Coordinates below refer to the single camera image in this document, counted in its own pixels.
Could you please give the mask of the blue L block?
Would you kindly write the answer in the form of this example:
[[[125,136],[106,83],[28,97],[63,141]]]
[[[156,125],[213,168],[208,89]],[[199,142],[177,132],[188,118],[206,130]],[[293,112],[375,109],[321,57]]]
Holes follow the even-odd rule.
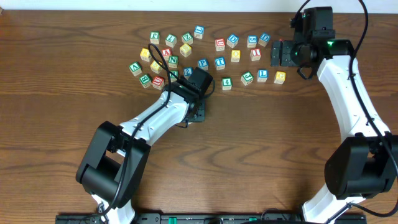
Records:
[[[259,69],[257,71],[257,82],[266,82],[268,79],[268,70]]]

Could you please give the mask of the green R block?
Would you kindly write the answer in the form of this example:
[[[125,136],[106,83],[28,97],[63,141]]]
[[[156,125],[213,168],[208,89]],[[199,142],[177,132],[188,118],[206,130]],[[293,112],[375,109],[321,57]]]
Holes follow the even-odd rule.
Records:
[[[179,72],[178,70],[171,70],[170,71],[170,81],[175,82],[179,79]]]

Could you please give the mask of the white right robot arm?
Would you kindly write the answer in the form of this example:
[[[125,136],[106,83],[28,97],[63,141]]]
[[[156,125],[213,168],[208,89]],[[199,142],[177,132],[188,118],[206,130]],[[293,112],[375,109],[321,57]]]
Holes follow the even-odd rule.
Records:
[[[358,47],[336,38],[330,7],[301,6],[290,20],[292,40],[272,45],[273,66],[311,70],[325,88],[341,144],[327,160],[325,184],[301,208],[305,223],[335,223],[347,210],[388,192],[397,180],[397,136],[379,117],[362,82]]]

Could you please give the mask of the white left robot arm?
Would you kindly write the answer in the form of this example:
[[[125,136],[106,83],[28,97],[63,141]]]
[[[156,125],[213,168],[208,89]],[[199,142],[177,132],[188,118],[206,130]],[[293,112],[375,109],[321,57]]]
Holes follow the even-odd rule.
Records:
[[[188,123],[215,87],[213,77],[196,68],[189,78],[170,82],[160,98],[135,118],[116,126],[105,121],[76,172],[76,181],[97,202],[80,223],[131,223],[131,199],[141,182],[151,146],[171,127]]]

